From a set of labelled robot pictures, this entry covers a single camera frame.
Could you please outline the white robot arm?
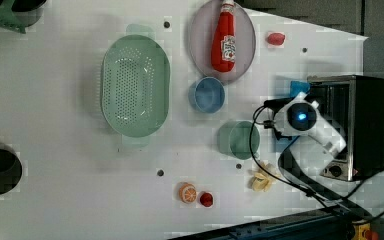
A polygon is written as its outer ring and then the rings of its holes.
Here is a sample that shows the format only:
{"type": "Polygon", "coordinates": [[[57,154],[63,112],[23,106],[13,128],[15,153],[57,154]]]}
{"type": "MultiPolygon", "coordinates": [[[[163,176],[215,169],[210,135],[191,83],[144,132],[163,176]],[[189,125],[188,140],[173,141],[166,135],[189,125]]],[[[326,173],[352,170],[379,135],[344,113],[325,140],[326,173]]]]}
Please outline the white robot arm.
{"type": "MultiPolygon", "coordinates": [[[[330,156],[336,157],[346,146],[341,134],[321,116],[318,110],[318,102],[312,103],[306,100],[307,94],[299,92],[292,98],[271,100],[269,108],[273,111],[273,128],[280,138],[309,137],[322,147],[330,156]]],[[[329,201],[338,203],[342,208],[352,212],[361,218],[370,216],[370,213],[349,198],[323,186],[311,179],[298,165],[293,155],[292,147],[296,140],[285,148],[278,160],[278,166],[282,174],[290,179],[297,180],[298,186],[304,186],[310,190],[310,194],[321,196],[329,201]]]]}

